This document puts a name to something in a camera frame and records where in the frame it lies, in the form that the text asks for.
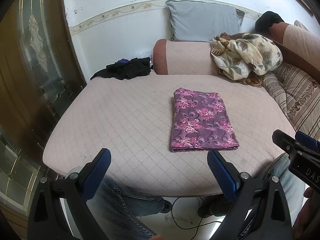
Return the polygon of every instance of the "shoe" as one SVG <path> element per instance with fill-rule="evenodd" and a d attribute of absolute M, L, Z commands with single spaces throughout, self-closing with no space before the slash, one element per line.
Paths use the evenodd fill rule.
<path fill-rule="evenodd" d="M 223 194 L 209 196 L 198 209 L 198 216 L 201 218 L 208 218 L 210 216 L 222 217 L 228 214 L 232 206 L 232 201 L 227 200 Z"/>
<path fill-rule="evenodd" d="M 170 201 L 165 200 L 164 201 L 164 207 L 163 209 L 160 211 L 160 213 L 166 214 L 169 213 L 172 210 L 172 204 Z"/>

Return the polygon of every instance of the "gray pillowcase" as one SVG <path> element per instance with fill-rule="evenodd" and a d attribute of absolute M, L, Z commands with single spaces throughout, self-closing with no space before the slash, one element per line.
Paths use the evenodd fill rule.
<path fill-rule="evenodd" d="M 214 36 L 225 32 L 241 32 L 244 11 L 232 6 L 199 1 L 166 2 L 170 10 L 173 41 L 211 42 Z"/>

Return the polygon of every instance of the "white wall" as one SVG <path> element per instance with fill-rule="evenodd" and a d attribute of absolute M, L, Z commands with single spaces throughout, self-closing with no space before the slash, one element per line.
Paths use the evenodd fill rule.
<path fill-rule="evenodd" d="M 64 1 L 69 27 L 73 27 L 108 10 L 148 0 Z M 274 11 L 287 23 L 293 24 L 295 20 L 299 20 L 313 34 L 320 37 L 320 26 L 316 19 L 311 17 L 295 0 L 218 1 L 236 4 L 260 13 L 264 13 L 268 10 Z M 125 19 L 125 17 L 106 21 L 72 35 L 72 40 L 86 79 L 92 76 L 96 71 L 104 68 L 105 65 L 113 63 L 114 61 L 121 59 L 121 57 L 130 59 L 131 57 L 138 57 L 141 53 L 150 52 L 153 47 L 151 44 L 156 42 L 155 39 L 167 38 L 167 33 L 164 34 L 163 31 L 164 27 L 159 29 L 159 26 L 167 24 L 168 22 L 166 19 L 160 19 L 159 14 L 149 11 L 132 14 L 132 18 L 130 19 Z M 250 20 L 246 21 L 247 20 L 244 21 L 244 27 L 246 29 L 250 26 L 254 26 L 254 22 Z M 140 31 L 145 31 L 145 36 L 137 35 L 137 32 Z"/>

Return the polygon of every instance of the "blue denim pants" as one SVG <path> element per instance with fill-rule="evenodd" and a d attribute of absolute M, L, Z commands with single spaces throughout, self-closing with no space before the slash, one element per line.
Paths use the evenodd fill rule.
<path fill-rule="evenodd" d="M 295 221 L 303 201 L 305 183 L 288 170 L 290 160 L 287 154 L 279 156 L 260 174 L 259 178 L 277 176 L 284 189 L 289 205 L 292 223 Z M 87 205 L 110 240 L 148 240 L 156 235 L 136 217 L 159 213 L 164 199 L 150 196 L 121 185 L 110 177 L 101 182 L 94 198 Z"/>

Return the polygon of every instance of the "human hand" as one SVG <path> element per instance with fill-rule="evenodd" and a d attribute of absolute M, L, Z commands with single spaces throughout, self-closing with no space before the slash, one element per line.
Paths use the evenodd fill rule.
<path fill-rule="evenodd" d="M 164 240 L 163 236 L 153 236 L 149 240 Z"/>
<path fill-rule="evenodd" d="M 307 188 L 303 194 L 303 196 L 305 198 L 308 198 L 308 200 L 303 205 L 292 227 L 294 240 L 298 239 L 304 233 L 304 231 L 312 221 L 315 215 L 315 211 L 318 209 L 318 207 L 314 206 L 314 202 L 312 202 L 312 197 L 314 196 L 314 194 L 316 193 L 311 187 Z"/>

